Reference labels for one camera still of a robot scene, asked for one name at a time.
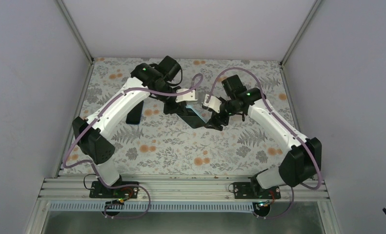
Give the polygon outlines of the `black phone light-blue case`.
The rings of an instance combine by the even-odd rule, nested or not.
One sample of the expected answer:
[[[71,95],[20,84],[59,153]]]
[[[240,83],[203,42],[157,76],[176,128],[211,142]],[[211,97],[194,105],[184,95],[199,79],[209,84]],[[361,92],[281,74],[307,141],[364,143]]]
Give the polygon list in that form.
[[[192,129],[202,128],[207,124],[200,113],[191,105],[186,105],[177,115]]]

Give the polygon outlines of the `blue phone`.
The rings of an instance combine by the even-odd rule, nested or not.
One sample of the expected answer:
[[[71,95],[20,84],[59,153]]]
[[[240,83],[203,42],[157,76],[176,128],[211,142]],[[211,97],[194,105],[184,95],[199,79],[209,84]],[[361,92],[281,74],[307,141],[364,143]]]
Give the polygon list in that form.
[[[128,125],[139,125],[142,117],[144,101],[138,103],[126,116],[125,123]]]

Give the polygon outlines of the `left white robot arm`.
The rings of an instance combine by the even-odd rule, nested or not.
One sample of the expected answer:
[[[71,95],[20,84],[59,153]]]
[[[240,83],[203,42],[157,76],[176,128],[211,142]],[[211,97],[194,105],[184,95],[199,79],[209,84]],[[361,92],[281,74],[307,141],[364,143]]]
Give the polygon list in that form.
[[[137,65],[122,88],[101,108],[85,119],[76,117],[73,120],[75,140],[62,160],[63,167],[70,169],[89,163],[102,191],[109,197],[118,196],[124,185],[112,159],[115,146],[109,138],[113,129],[151,95],[164,103],[165,113],[187,116],[186,102],[195,97],[197,84],[183,89],[169,83],[181,73],[180,64],[170,56],[158,64]]]

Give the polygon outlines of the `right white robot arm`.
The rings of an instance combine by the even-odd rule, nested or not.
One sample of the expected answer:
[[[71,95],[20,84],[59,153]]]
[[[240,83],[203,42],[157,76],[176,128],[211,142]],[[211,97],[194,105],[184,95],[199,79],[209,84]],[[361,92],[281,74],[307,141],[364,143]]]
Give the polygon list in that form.
[[[322,182],[321,142],[292,127],[273,108],[260,88],[247,89],[237,75],[225,79],[222,86],[228,100],[212,94],[205,96],[203,108],[212,112],[205,127],[221,131],[235,114],[250,117],[268,131],[285,153],[278,167],[265,169],[250,178],[251,194],[263,198],[273,187],[287,185],[293,188],[314,175],[318,177],[315,187],[318,189]]]

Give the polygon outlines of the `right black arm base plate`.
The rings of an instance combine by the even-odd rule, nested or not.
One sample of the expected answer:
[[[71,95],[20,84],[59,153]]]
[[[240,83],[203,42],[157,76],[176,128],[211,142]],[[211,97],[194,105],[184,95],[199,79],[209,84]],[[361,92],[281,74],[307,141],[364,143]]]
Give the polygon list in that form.
[[[263,189],[250,182],[234,182],[230,190],[235,199],[280,199],[281,192],[278,186]]]

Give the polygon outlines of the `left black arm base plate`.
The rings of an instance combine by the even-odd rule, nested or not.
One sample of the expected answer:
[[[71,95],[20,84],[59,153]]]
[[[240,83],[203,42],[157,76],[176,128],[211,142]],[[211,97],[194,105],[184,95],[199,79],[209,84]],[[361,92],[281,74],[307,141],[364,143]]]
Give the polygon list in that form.
[[[139,185],[139,182],[123,181],[121,183],[121,185],[124,185],[123,187],[110,189],[104,187],[100,181],[93,181],[90,188],[89,197],[108,199],[135,199],[138,196],[139,188],[136,186],[130,186],[130,184]]]

